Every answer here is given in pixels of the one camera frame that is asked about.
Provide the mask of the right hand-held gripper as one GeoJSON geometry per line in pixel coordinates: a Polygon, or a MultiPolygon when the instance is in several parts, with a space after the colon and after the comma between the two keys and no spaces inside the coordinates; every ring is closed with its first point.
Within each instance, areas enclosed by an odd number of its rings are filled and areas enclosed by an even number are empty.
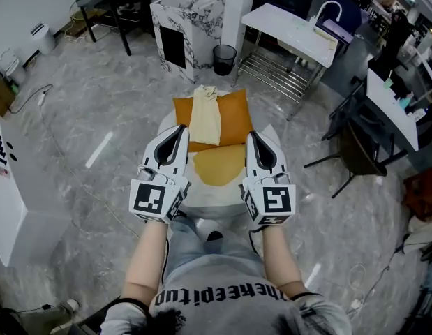
{"type": "Polygon", "coordinates": [[[270,137],[251,131],[246,141],[248,177],[242,181],[241,198],[256,228],[282,225],[295,214],[296,186],[287,170],[282,149],[270,137]],[[271,176],[258,177],[263,174],[271,176]]]}

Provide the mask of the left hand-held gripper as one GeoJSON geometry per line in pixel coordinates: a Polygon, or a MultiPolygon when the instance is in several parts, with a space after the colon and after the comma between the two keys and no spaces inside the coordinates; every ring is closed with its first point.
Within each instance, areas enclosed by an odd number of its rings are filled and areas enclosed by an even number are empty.
{"type": "Polygon", "coordinates": [[[136,179],[131,180],[128,210],[145,221],[170,224],[179,213],[191,182],[183,176],[189,132],[173,126],[146,147],[136,179]]]}

